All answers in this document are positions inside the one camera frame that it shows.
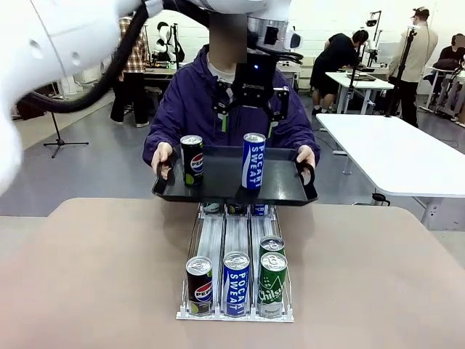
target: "black pants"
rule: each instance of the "black pants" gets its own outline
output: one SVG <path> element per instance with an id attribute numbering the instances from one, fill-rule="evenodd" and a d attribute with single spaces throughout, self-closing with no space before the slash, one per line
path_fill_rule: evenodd
<path id="1" fill-rule="evenodd" d="M 124 73 L 124 81 L 117 81 L 113 91 L 115 102 L 111 109 L 111 118 L 114 121 L 123 122 L 124 107 L 130 103 L 134 106 L 136 124 L 145 124 L 148 121 L 143 73 Z"/>
<path id="2" fill-rule="evenodd" d="M 389 82 L 391 84 L 395 84 L 397 81 L 397 78 L 390 77 Z M 396 101 L 394 105 L 398 104 L 398 100 L 400 100 L 400 103 L 402 104 L 402 120 L 405 122 L 408 122 L 410 125 L 414 127 L 418 127 L 418 119 L 416 117 L 416 90 L 419 87 L 418 82 L 406 82 L 406 81 L 400 81 L 399 83 L 399 90 L 397 93 Z M 390 105 L 391 98 L 394 94 L 393 90 L 388 91 L 386 94 L 386 100 L 387 100 L 387 107 Z"/>

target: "green can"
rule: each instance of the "green can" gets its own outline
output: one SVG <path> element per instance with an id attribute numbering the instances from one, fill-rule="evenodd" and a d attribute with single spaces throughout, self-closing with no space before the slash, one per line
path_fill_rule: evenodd
<path id="1" fill-rule="evenodd" d="M 268 235 L 260 239 L 260 258 L 268 252 L 281 253 L 284 256 L 284 240 L 279 236 Z"/>
<path id="2" fill-rule="evenodd" d="M 283 312 L 283 289 L 288 261 L 278 252 L 265 253 L 260 259 L 258 309 L 264 318 L 276 318 Z"/>

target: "hand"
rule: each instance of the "hand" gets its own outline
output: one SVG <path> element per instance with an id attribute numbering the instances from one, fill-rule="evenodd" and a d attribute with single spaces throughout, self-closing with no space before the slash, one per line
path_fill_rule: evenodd
<path id="1" fill-rule="evenodd" d="M 173 147 L 166 142 L 160 142 L 158 144 L 157 150 L 153 154 L 152 158 L 152 169 L 155 174 L 157 174 L 157 167 L 160 162 L 165 162 L 168 160 L 168 156 L 173 153 Z M 171 169 L 168 165 L 162 165 L 161 167 L 161 176 L 164 180 L 168 179 L 168 172 Z"/>
<path id="2" fill-rule="evenodd" d="M 313 153 L 313 150 L 311 149 L 311 147 L 309 147 L 308 145 L 303 145 L 299 148 L 298 153 L 299 153 L 299 156 L 297 156 L 297 162 L 299 164 L 302 162 L 305 162 L 313 168 L 317 166 L 316 160 L 315 160 L 315 153 Z M 302 174 L 304 176 L 304 185 L 307 185 L 310 182 L 311 177 L 312 177 L 312 175 L 310 174 L 310 170 L 304 169 Z"/>

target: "cap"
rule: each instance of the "cap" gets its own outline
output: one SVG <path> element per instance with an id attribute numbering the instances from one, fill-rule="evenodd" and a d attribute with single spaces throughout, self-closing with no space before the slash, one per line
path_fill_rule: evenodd
<path id="1" fill-rule="evenodd" d="M 415 11 L 415 16 L 429 17 L 429 10 L 426 7 L 419 7 L 418 9 L 413 9 Z"/>

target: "black cable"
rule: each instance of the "black cable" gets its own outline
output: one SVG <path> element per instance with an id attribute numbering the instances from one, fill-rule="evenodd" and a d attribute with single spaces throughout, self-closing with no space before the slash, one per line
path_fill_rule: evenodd
<path id="1" fill-rule="evenodd" d="M 114 58 L 107 69 L 105 75 L 99 82 L 83 97 L 72 101 L 57 101 L 52 98 L 40 95 L 37 92 L 32 92 L 24 96 L 24 101 L 36 106 L 45 111 L 54 113 L 74 113 L 90 107 L 96 103 L 105 93 L 113 86 L 114 81 L 118 78 L 121 71 L 124 69 L 126 62 L 132 52 L 132 47 L 139 37 L 145 21 L 148 19 L 147 8 L 141 5 L 134 18 L 129 25 L 129 28 L 121 40 L 121 43 L 114 55 Z"/>

